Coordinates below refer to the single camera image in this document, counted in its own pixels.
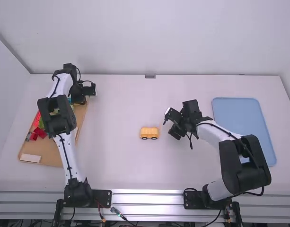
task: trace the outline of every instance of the yellow toy car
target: yellow toy car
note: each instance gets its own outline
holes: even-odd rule
[[[158,127],[142,127],[141,136],[143,140],[152,139],[156,140],[159,138],[159,129]]]

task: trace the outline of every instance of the wire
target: wire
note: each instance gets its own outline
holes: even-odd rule
[[[178,224],[178,223],[176,223],[176,222],[174,222],[174,224],[178,225],[179,227],[184,227],[184,226],[182,226],[182,225],[180,225],[180,224]]]
[[[78,67],[76,67],[77,68],[77,70],[79,71],[79,80],[78,81],[80,81],[80,70],[79,70],[79,68]]]
[[[106,207],[104,207],[99,201],[97,201],[96,199],[94,199],[96,202],[97,202],[97,204],[98,205],[100,205],[102,208],[106,208]]]
[[[56,93],[56,89],[57,89],[59,82],[61,80],[58,76],[54,76],[54,75],[52,75],[51,79],[54,81],[55,77],[58,79],[58,81],[56,82],[56,85],[54,87],[54,91],[52,92],[52,94],[50,95],[50,97],[48,99],[50,99]]]
[[[190,136],[188,136],[188,134],[186,133],[186,136],[187,136],[188,139],[189,139],[190,148],[191,148],[191,150],[193,150],[193,145],[192,145],[192,141],[191,141],[192,132],[190,133]]]
[[[195,188],[186,188],[186,189],[184,190],[184,193],[185,193],[185,191],[187,191],[187,190],[191,190],[191,191],[198,192]]]
[[[109,227],[114,226],[117,223],[118,223],[118,221],[115,221],[114,223],[110,224]]]
[[[208,224],[206,224],[206,225],[204,225],[204,226],[201,226],[201,227],[206,227],[206,226],[211,225],[213,222],[215,222],[215,221],[219,218],[220,213],[221,213],[221,210],[219,211],[219,214],[216,216],[216,218],[215,218],[213,221],[211,221],[211,222],[209,222]]]
[[[70,179],[72,179],[71,167],[70,167],[70,164],[69,164],[69,161],[68,161],[68,157],[67,157],[67,153],[66,153],[66,148],[65,148],[63,137],[60,134],[56,134],[56,135],[60,137],[60,141],[62,142],[62,146],[63,146],[63,150],[64,150],[66,162],[67,162],[67,169],[69,170]]]
[[[20,221],[21,221],[21,219],[19,221],[15,222],[15,223],[13,223],[10,227],[14,227],[14,225],[17,226],[18,223],[20,223]]]
[[[70,218],[70,221],[72,221],[74,215],[75,215],[75,207],[73,208],[73,215],[72,215],[72,217]]]
[[[253,160],[255,167],[259,170],[258,164],[257,164],[254,156],[250,152],[250,150],[247,148],[246,144],[244,144],[242,141],[240,141],[236,136],[232,135],[230,132],[228,132],[228,131],[222,129],[221,127],[219,127],[219,126],[217,126],[215,124],[212,124],[212,123],[202,122],[202,123],[199,123],[196,126],[199,126],[201,124],[207,124],[207,125],[213,126],[213,127],[217,128],[217,129],[221,130],[222,132],[226,133],[228,136],[236,139],[236,141],[238,141],[241,144],[241,146],[247,151],[248,155]],[[262,196],[264,194],[264,186],[262,186],[262,191],[259,194],[256,194],[256,193],[253,193],[253,192],[244,192],[243,194],[250,194],[250,195],[255,195],[255,196]]]
[[[128,220],[126,220],[130,225],[132,225],[132,226],[137,226],[137,225],[135,225],[135,224],[133,224],[132,222],[130,222],[130,221],[128,221]]]

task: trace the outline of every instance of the red block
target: red block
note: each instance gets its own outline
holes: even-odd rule
[[[37,137],[38,137],[38,134],[36,134],[36,133],[33,132],[33,133],[31,134],[31,136],[30,136],[30,140],[34,140],[34,141],[36,141]]]
[[[36,129],[34,129],[33,132],[35,132],[36,134],[38,134],[39,137],[41,137],[42,139],[44,139],[47,136],[47,133],[43,129],[40,129],[39,127],[37,127]]]

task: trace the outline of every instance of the tabletop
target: tabletop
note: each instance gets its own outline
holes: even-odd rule
[[[279,76],[82,75],[97,85],[76,152],[92,188],[201,189],[219,177],[218,152],[203,140],[177,141],[162,125],[168,107],[197,99],[203,116],[213,117],[215,97],[252,97],[261,106],[277,157],[266,193],[290,194],[290,101]],[[33,75],[0,156],[0,191],[63,191],[62,168],[23,163],[19,149],[37,111],[36,101],[52,85],[50,75]],[[160,128],[158,140],[141,140],[143,126]]]

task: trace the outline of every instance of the black mounting bracket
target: black mounting bracket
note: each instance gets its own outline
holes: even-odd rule
[[[222,210],[232,204],[232,199],[224,199],[206,206],[202,197],[202,191],[185,191],[183,196],[184,208],[186,210]]]
[[[92,189],[93,200],[87,207],[98,208],[100,204],[100,208],[110,208],[111,207],[111,199],[112,199],[112,191],[111,190],[94,190]],[[64,207],[82,207],[82,206],[74,206],[69,201],[64,202]]]

